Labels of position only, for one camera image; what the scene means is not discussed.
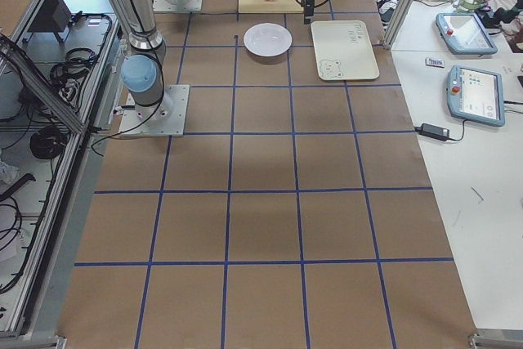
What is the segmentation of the cream tray with bear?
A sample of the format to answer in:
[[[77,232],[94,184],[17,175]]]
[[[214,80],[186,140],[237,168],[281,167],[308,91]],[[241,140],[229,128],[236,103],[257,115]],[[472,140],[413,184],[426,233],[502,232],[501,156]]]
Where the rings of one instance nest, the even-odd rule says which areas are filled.
[[[319,77],[324,81],[375,80],[379,68],[362,20],[311,23]]]

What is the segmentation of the white round plate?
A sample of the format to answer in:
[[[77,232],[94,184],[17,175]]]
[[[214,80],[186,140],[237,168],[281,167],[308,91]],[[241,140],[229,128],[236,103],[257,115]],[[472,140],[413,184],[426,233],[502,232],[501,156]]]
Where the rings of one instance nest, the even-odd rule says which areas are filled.
[[[261,23],[250,27],[244,34],[244,45],[254,55],[279,56],[292,45],[292,35],[283,26]]]

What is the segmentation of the small white label box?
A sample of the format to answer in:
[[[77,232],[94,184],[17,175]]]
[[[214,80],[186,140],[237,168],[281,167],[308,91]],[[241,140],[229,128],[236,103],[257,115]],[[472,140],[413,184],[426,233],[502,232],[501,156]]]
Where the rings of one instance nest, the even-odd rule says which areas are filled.
[[[429,67],[444,68],[445,62],[440,58],[426,57],[425,65]]]

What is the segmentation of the far blue teach pendant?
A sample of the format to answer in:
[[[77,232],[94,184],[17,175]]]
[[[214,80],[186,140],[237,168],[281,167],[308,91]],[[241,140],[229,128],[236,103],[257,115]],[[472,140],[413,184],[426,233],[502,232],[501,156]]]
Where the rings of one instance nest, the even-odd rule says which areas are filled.
[[[435,19],[443,41],[456,55],[493,55],[498,48],[476,14],[439,13]]]

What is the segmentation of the blue teach pendant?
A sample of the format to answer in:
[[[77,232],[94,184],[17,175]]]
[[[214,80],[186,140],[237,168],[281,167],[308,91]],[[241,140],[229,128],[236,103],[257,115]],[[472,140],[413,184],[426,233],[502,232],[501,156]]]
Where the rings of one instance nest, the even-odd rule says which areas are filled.
[[[493,55],[498,48],[476,14],[439,13],[435,19],[443,41],[456,55]]]
[[[505,124],[503,81],[498,73],[454,65],[448,75],[446,100],[455,118],[493,127]]]

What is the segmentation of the green white bottle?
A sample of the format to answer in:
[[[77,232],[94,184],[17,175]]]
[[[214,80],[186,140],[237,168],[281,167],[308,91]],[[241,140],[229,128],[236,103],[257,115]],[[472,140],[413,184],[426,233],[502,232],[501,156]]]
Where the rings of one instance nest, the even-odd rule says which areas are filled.
[[[473,13],[485,5],[485,0],[458,0],[455,7],[458,13]]]

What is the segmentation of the black power adapter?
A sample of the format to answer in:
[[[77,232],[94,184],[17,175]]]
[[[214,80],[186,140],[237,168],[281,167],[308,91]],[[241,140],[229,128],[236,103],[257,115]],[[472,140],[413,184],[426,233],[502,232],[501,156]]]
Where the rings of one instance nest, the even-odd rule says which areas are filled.
[[[429,123],[422,123],[421,125],[416,126],[414,130],[420,136],[426,136],[438,141],[449,140],[449,130],[447,128],[442,128]]]

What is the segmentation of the near blue teach pendant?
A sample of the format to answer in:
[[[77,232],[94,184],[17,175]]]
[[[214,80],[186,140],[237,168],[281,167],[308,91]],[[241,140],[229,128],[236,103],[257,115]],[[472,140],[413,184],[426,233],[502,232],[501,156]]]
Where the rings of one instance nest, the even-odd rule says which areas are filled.
[[[498,73],[454,65],[448,75],[446,100],[455,118],[493,127],[505,124],[503,81]]]

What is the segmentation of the aluminium side rack frame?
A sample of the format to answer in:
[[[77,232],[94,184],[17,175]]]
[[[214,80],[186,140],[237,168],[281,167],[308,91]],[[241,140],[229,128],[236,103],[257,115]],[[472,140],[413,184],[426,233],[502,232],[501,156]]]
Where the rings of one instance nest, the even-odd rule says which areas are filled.
[[[1,345],[57,347],[101,161],[90,144],[118,95],[108,0],[1,0]]]

